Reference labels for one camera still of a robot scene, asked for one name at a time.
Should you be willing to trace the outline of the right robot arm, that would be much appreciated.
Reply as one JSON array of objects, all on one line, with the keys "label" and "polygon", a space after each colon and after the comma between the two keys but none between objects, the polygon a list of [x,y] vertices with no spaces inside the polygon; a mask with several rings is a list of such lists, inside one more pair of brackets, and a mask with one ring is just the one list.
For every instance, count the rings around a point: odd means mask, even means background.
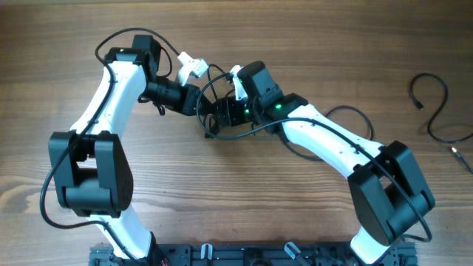
[{"label": "right robot arm", "polygon": [[403,143],[385,146],[353,134],[321,114],[305,98],[285,95],[265,64],[236,65],[228,73],[235,98],[224,115],[225,126],[255,122],[271,134],[312,152],[348,182],[361,225],[350,241],[366,265],[381,261],[394,244],[408,237],[435,206],[426,179]]}]

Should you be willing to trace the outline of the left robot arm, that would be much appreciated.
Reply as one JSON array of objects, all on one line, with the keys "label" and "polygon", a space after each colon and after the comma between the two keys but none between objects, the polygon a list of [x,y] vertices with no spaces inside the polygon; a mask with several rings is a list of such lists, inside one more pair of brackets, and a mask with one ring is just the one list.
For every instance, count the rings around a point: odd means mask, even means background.
[{"label": "left robot arm", "polygon": [[163,51],[150,35],[136,35],[130,48],[111,48],[100,59],[103,79],[86,111],[69,131],[54,132],[48,143],[52,169],[45,182],[55,183],[62,208],[101,229],[118,265],[170,263],[132,207],[134,180],[121,144],[137,102],[151,101],[162,115],[166,109],[196,113],[200,90],[187,80],[200,78],[208,64],[180,52],[182,67],[171,81],[157,74]]}]

